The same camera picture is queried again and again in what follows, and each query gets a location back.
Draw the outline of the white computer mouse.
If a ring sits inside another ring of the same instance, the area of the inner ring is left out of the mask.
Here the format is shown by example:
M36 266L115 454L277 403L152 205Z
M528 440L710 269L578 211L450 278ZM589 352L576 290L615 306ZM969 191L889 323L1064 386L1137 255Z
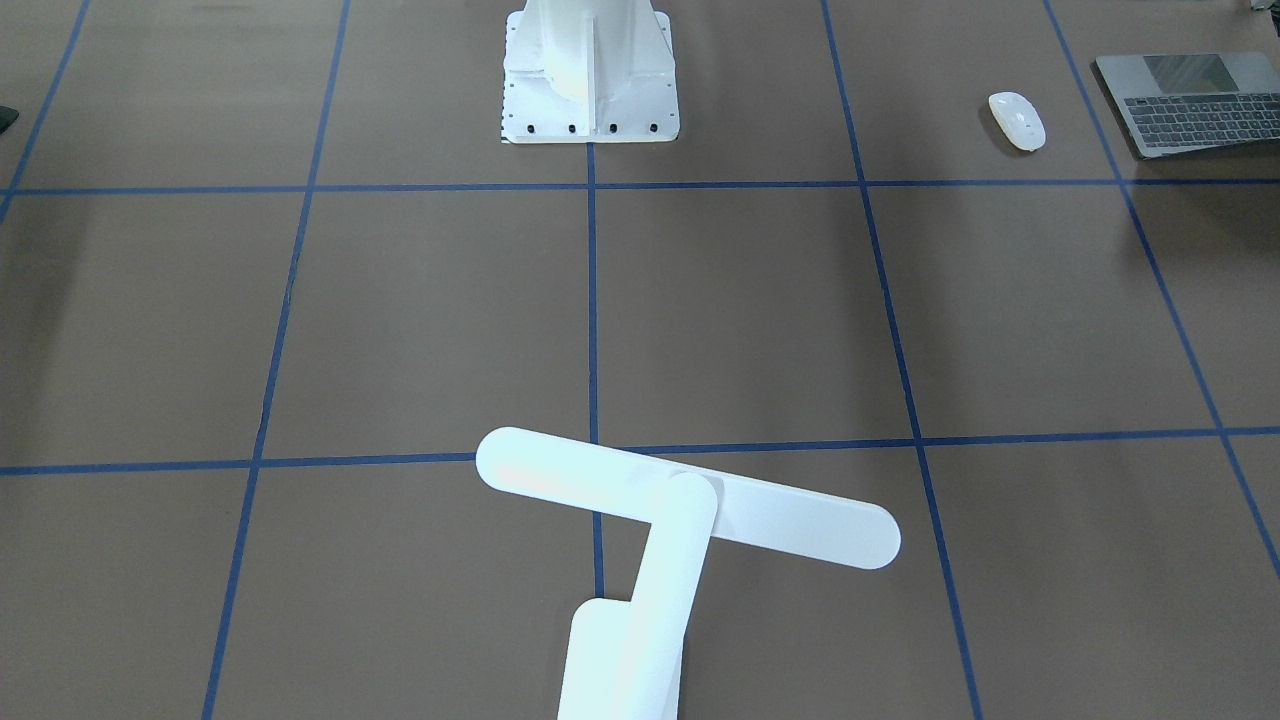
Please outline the white computer mouse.
M1002 91L989 95L987 104L997 127L1016 150L1036 152L1044 146L1047 141L1044 123L1025 96Z

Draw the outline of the grey laptop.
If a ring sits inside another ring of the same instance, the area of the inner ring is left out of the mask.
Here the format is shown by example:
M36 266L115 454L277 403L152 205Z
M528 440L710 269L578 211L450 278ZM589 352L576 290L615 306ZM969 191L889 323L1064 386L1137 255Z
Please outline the grey laptop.
M1279 137L1279 77L1262 53L1107 55L1094 59L1142 159Z

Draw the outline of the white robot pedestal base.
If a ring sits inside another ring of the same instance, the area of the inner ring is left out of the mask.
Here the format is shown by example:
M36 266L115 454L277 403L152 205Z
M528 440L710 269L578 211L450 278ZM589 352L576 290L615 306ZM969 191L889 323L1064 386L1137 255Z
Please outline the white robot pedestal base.
M527 1L506 18L503 72L506 143L680 136L672 24L649 1Z

